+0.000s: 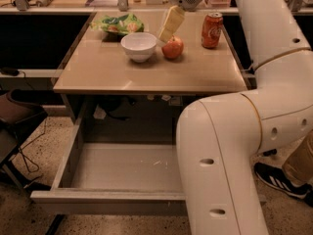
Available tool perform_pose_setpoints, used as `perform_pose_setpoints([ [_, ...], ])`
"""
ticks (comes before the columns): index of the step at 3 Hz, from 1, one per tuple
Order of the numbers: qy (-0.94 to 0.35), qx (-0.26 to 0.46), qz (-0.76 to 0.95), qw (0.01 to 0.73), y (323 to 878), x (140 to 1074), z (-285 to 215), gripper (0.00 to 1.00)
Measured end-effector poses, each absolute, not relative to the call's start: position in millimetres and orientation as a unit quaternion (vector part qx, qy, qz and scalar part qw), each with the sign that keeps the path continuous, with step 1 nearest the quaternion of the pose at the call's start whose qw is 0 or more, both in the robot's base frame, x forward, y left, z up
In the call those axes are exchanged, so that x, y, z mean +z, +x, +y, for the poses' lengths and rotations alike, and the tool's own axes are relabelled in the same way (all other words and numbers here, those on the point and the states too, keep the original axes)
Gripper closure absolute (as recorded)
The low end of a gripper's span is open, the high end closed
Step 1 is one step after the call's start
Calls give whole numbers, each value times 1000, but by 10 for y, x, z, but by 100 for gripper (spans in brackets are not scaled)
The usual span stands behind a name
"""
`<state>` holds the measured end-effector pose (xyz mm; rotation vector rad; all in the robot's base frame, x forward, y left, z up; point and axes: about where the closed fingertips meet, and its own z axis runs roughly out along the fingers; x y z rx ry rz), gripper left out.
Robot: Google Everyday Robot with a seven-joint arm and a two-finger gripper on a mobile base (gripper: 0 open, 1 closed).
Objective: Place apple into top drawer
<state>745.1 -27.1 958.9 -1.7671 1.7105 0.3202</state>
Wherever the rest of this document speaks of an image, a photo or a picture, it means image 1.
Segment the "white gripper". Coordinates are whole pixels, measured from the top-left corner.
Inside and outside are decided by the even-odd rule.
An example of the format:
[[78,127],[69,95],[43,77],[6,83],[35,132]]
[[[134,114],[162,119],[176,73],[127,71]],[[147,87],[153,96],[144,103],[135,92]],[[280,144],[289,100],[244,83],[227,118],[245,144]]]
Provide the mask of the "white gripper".
[[169,0],[172,6],[166,12],[158,40],[167,43],[185,19],[185,11],[194,11],[202,0]]

